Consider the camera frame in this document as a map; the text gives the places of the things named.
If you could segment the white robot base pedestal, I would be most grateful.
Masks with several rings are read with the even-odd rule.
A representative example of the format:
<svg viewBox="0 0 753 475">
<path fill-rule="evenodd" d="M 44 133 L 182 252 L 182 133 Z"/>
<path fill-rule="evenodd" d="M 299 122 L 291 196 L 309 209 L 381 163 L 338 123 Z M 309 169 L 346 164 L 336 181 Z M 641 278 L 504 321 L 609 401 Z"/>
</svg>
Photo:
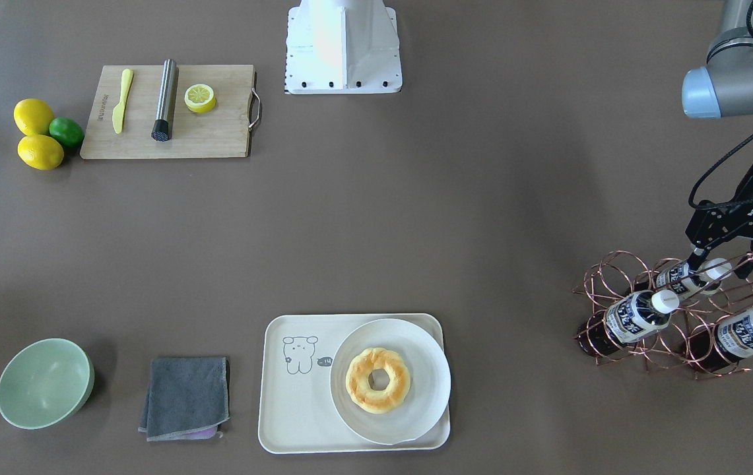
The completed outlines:
<svg viewBox="0 0 753 475">
<path fill-rule="evenodd" d="M 286 93 L 403 89 L 397 13 L 384 2 L 301 1 L 286 18 Z"/>
</svg>

